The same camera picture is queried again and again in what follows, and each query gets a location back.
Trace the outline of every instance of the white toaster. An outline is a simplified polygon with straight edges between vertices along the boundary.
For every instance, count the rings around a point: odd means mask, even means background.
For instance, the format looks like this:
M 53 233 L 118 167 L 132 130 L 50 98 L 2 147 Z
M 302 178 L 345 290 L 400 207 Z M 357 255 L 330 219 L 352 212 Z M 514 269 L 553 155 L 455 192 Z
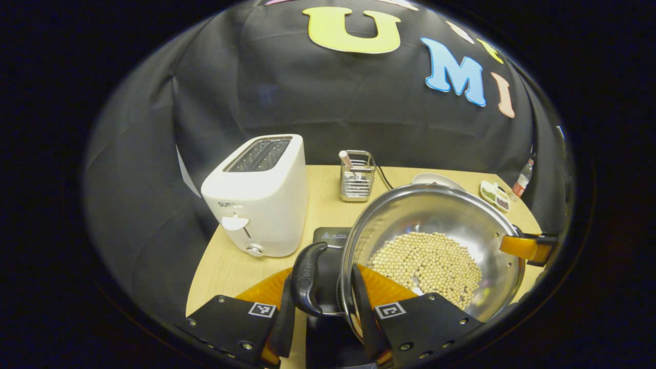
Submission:
M 240 250 L 257 257 L 293 253 L 308 207 L 303 138 L 247 141 L 210 173 L 201 193 Z

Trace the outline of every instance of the toaster slot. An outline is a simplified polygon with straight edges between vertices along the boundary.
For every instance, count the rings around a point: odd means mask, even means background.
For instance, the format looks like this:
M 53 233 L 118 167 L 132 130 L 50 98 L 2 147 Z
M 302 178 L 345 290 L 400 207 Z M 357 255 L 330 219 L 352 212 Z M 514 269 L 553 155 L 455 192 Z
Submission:
M 291 137 L 262 138 L 251 144 L 230 165 L 226 172 L 266 171 L 278 163 Z

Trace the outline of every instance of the small dish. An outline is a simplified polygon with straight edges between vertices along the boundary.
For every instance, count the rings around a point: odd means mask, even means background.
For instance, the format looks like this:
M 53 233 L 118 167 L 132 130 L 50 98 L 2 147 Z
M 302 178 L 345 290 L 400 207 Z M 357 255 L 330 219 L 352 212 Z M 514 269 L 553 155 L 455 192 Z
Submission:
M 416 185 L 417 183 L 432 183 L 434 185 L 448 186 L 466 192 L 464 187 L 462 187 L 455 181 L 452 181 L 451 179 L 448 179 L 443 175 L 439 175 L 435 173 L 420 173 L 418 175 L 415 175 L 415 178 L 412 179 L 412 184 Z
M 493 204 L 499 210 L 510 211 L 510 199 L 506 192 L 499 188 L 498 183 L 491 184 L 487 181 L 481 181 L 479 191 L 483 200 Z

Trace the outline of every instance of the wire utensil basket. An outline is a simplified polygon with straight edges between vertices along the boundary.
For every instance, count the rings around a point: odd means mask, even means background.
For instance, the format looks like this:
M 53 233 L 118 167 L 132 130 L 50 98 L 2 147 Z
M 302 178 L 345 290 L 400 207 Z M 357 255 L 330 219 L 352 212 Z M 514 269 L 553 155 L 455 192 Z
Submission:
M 349 168 L 343 162 L 340 172 L 342 200 L 347 202 L 365 202 L 371 195 L 376 162 L 373 156 L 362 150 L 346 150 L 353 166 Z

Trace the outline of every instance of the toaster brand text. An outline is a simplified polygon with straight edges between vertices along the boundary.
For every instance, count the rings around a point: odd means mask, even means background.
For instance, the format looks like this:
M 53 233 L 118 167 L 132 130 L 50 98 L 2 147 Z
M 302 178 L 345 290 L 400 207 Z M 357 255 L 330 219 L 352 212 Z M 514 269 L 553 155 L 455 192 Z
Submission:
M 233 203 L 233 202 L 219 202 L 218 205 L 219 205 L 220 207 L 237 207 L 237 208 L 239 208 L 239 209 L 243 209 L 243 206 L 241 206 L 241 205 L 237 205 L 237 204 L 235 204 L 235 203 Z

